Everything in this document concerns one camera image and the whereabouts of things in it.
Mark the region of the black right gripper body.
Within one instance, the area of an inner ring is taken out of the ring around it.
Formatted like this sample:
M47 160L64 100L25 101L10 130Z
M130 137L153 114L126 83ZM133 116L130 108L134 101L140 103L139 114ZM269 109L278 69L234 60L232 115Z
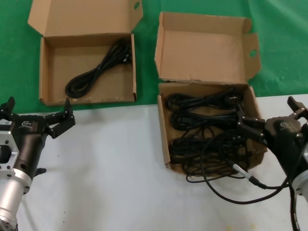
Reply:
M263 130L267 147L276 156L290 184L308 169L303 150L308 141L299 121L288 116L268 119Z

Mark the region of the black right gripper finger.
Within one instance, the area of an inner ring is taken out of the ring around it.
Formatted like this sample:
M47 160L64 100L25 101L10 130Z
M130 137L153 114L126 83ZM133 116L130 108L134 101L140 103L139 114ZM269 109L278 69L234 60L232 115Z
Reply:
M239 103L236 105L236 114L238 133L247 139L266 144L263 133L266 121L261 118L246 116L243 106Z
M296 101L292 96L289 96L287 99L287 104L293 111L289 117L294 120L299 120L304 118L308 120L308 109L304 106L303 103Z

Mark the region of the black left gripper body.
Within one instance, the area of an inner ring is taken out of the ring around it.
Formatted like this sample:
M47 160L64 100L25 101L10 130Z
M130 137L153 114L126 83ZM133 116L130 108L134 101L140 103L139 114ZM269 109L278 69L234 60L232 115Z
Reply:
M47 138L45 118L41 115L17 115L12 118L10 132L19 154L14 168L34 178Z

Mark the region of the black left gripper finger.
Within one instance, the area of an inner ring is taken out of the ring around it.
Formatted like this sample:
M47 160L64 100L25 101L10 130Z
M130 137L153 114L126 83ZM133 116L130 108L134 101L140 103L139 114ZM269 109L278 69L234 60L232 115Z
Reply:
M15 99L11 96L6 103L0 105L0 117L1 118L15 118L16 114L13 113L15 106Z
M72 128L76 124L76 121L70 99L67 98L65 100L63 111L47 115L45 116L45 120L48 124L46 132L53 139Z

